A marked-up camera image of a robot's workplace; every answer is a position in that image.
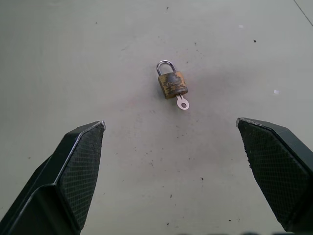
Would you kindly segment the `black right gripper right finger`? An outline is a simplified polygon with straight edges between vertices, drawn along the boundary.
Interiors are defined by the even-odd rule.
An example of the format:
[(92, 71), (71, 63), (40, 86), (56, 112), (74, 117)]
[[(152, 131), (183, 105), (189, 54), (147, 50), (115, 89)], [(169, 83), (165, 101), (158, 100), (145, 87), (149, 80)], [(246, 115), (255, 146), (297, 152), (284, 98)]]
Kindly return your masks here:
[(286, 232), (313, 232), (313, 152), (288, 128), (240, 117), (249, 166)]

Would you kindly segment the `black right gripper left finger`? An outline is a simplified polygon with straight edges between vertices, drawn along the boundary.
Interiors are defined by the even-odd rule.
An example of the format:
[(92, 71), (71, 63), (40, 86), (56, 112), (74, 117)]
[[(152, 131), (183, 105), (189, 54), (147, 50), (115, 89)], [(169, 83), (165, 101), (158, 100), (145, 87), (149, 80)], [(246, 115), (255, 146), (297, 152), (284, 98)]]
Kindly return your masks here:
[(104, 121), (66, 133), (0, 222), (2, 235), (79, 235), (94, 195)]

